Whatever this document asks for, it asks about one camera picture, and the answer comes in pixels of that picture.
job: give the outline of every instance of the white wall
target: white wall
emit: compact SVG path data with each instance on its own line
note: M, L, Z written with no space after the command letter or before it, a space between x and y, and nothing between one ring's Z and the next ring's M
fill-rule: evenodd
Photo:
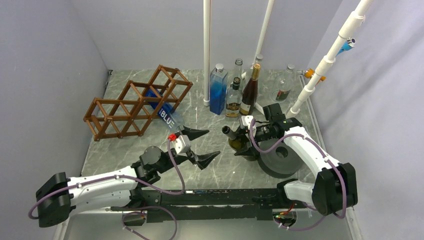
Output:
M311 67L327 53L358 1L344 0ZM312 95L330 154L356 169L365 239L424 239L424 4L375 0Z
M342 0L276 0L263 51L268 69L306 68ZM109 69L203 69L203 1L72 0ZM210 66L250 65L268 0L211 0Z
M107 69L68 0L0 0L0 56L0 239L49 240L27 212L53 174L80 174Z
M294 64L306 69L341 2L275 0L261 51L264 66L285 69Z
M109 69L203 68L203 1L71 2Z

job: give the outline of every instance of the red wine bottle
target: red wine bottle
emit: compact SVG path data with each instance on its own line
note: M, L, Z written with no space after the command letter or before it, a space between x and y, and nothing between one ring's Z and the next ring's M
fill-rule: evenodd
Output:
M243 116L251 115L255 108L256 98L258 97L258 76L260 70L261 65L256 63L253 66L252 76L244 88L240 106L240 114Z

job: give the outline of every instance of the bottle label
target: bottle label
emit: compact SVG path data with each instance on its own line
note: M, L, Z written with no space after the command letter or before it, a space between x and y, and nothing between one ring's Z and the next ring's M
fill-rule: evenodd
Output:
M247 104L245 104L244 102L241 102L241 105L240 105L240 113L241 113L242 115L249 115L249 110L251 109L251 106L252 106L252 105L247 105Z
M174 127L174 119L163 108L161 108L157 114L162 118L162 120L168 125L170 129Z
M232 102L226 105L225 115L230 118L236 118L239 115L240 104Z
M278 91L277 96L275 97L276 101L284 101L289 96L290 90L288 91Z

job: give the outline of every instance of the cable clip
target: cable clip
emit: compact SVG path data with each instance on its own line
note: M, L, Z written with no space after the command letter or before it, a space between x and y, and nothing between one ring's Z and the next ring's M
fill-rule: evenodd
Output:
M177 139L177 135L175 135L174 133L168 136L168 139L171 141L175 141L175 139Z

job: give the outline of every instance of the blue fitting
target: blue fitting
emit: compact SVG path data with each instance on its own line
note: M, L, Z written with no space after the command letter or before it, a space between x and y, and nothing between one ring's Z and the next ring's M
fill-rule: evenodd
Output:
M356 43L355 38L353 38L353 37L349 37L349 38L346 40L346 42L343 44L343 46L341 47L340 51L338 51L337 55L339 55L339 54L341 54L341 53L343 53L343 52L346 52L346 51L349 51L349 50L353 49L353 48L355 47L355 43Z

